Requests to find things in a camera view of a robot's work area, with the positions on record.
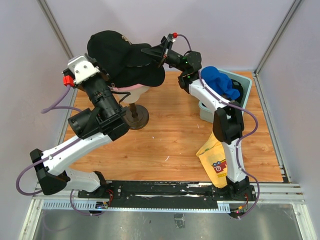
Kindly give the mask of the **black gold-logo baseball cap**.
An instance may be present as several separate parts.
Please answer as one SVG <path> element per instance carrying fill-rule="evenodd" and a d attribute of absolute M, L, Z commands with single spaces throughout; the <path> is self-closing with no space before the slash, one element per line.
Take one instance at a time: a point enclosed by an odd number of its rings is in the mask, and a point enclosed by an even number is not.
<path fill-rule="evenodd" d="M 142 52 L 150 46 L 148 43 L 131 43 L 121 33 L 105 30 L 90 37 L 87 53 L 96 59 L 111 79 L 119 81 L 140 78 L 158 69 L 153 60 Z"/>

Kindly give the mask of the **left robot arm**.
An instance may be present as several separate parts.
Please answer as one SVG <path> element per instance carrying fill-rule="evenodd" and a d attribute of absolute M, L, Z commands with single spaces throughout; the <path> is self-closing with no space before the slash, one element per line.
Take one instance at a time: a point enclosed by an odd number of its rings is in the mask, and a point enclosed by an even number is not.
<path fill-rule="evenodd" d="M 83 89 L 93 104 L 68 119 L 75 136 L 51 149 L 30 153 L 36 176 L 44 195 L 62 190 L 80 190 L 101 198 L 107 182 L 99 171 L 83 172 L 70 165 L 91 151 L 125 135 L 130 127 L 125 121 L 126 108 L 115 99 L 107 84 L 108 73 L 87 54 L 71 59 L 63 71 L 67 86 Z"/>

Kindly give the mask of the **pink sport baseball cap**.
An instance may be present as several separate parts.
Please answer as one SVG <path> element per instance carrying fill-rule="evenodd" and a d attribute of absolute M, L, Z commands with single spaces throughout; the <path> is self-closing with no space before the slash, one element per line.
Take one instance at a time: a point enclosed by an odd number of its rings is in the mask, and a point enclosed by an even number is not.
<path fill-rule="evenodd" d="M 130 92 L 130 91 L 133 91 L 135 89 L 138 89 L 138 88 L 141 88 L 143 87 L 144 85 L 142 84 L 135 84 L 135 85 L 132 85 L 132 86 L 127 86 L 127 87 L 115 87 L 115 86 L 111 86 L 110 89 L 112 91 L 115 91 L 115 92 Z"/>

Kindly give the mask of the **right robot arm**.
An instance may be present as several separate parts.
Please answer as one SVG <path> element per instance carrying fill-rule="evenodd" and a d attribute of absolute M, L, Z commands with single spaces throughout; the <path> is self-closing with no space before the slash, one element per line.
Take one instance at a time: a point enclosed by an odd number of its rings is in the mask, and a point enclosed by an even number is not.
<path fill-rule="evenodd" d="M 222 144 L 227 163 L 227 185 L 223 190 L 230 199 L 238 200 L 250 187 L 241 150 L 245 109 L 236 101 L 223 98 L 205 82 L 200 52 L 189 50 L 181 55 L 172 50 L 178 36 L 177 33 L 164 36 L 159 45 L 143 48 L 141 52 L 152 58 L 160 67 L 168 64 L 171 68 L 180 70 L 180 88 L 200 100 L 212 112 L 212 132 Z"/>

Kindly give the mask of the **blue cap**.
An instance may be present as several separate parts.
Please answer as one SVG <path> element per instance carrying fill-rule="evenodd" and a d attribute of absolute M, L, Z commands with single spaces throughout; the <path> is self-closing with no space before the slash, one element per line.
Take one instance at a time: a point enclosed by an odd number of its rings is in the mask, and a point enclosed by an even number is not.
<path fill-rule="evenodd" d="M 204 82 L 220 96 L 236 100 L 241 96 L 238 89 L 233 88 L 232 80 L 214 66 L 206 66 L 200 72 Z"/>

